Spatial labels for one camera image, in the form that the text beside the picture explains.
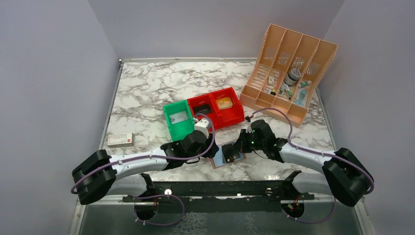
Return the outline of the green plastic bin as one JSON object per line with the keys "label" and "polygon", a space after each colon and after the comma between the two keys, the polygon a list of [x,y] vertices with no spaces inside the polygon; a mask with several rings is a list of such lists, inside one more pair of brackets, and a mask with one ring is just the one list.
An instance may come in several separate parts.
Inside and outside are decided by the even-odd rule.
{"label": "green plastic bin", "polygon": [[194,131],[194,120],[186,100],[163,106],[168,131],[172,141],[182,140]]}

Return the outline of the brown leather card holder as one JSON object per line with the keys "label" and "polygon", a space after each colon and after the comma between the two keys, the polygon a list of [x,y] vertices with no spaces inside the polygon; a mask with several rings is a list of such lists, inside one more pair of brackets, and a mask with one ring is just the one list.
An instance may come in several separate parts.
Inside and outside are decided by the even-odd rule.
{"label": "brown leather card holder", "polygon": [[219,150],[216,152],[213,158],[210,159],[213,169],[224,167],[226,165],[240,163],[246,159],[245,153],[236,153],[234,152],[231,156],[231,146],[235,144],[236,141],[229,141],[224,144],[218,145]]}

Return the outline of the red double plastic bin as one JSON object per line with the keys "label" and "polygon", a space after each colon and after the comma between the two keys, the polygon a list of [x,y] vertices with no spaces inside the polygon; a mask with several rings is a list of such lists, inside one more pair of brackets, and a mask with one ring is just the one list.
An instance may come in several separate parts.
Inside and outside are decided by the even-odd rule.
{"label": "red double plastic bin", "polygon": [[[216,100],[224,97],[230,97],[232,99],[233,107],[219,110]],[[229,127],[245,120],[244,109],[233,88],[224,88],[207,94],[195,96],[189,98],[187,102],[193,115],[195,115],[192,110],[193,107],[209,104],[212,112],[207,116],[213,121],[215,129]]]}

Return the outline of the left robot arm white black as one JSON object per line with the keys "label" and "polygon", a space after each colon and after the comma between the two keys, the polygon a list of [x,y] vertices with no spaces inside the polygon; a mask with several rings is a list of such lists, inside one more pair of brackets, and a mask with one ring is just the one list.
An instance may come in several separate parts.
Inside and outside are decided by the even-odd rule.
{"label": "left robot arm white black", "polygon": [[182,140],[162,144],[147,152],[110,155],[100,149],[88,156],[71,173],[76,194],[82,205],[99,201],[113,193],[115,183],[149,171],[165,171],[183,166],[187,161],[213,158],[219,151],[215,134],[193,131]]}

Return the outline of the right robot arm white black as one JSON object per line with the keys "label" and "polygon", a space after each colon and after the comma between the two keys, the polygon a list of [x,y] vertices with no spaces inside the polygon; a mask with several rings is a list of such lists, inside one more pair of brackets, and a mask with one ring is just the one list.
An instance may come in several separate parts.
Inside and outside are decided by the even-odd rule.
{"label": "right robot arm white black", "polygon": [[307,148],[289,139],[277,138],[264,120],[251,122],[240,131],[235,152],[262,151],[269,160],[300,165],[314,173],[292,173],[282,186],[283,195],[295,199],[303,193],[332,195],[342,204],[353,207],[373,189],[374,179],[354,154],[346,149],[327,152]]}

